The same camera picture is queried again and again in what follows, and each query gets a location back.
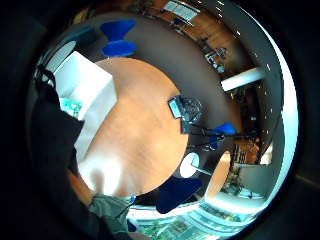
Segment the table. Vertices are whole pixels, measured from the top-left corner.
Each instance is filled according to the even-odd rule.
[[[180,92],[146,62],[110,58],[96,64],[113,75],[118,101],[79,163],[80,174],[106,195],[150,192],[174,173],[187,146],[188,135],[167,103]]]
[[[210,182],[208,184],[204,198],[206,200],[213,199],[220,192],[225,181],[227,180],[230,169],[231,155],[229,151],[225,151],[217,164]]]

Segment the office chair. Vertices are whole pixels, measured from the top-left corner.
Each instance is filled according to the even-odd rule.
[[[201,187],[197,178],[176,178],[171,176],[159,188],[159,198],[156,200],[156,210],[165,214],[184,203]]]
[[[124,40],[125,35],[136,25],[133,19],[103,23],[100,30],[107,36],[108,43],[102,49],[105,57],[125,57],[133,54],[137,47]]]
[[[237,133],[235,126],[229,122],[224,123],[213,129],[206,128],[204,126],[197,125],[197,124],[191,124],[191,126],[199,129],[201,133],[190,132],[189,134],[203,136],[203,137],[209,138],[209,140],[201,144],[189,145],[187,146],[188,149],[194,149],[194,148],[197,149],[202,147],[205,150],[216,150],[226,137],[246,136],[244,134]]]

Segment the person's arm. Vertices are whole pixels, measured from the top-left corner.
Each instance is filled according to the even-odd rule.
[[[151,239],[147,235],[144,235],[139,232],[128,232],[128,234],[133,240],[150,240]]]

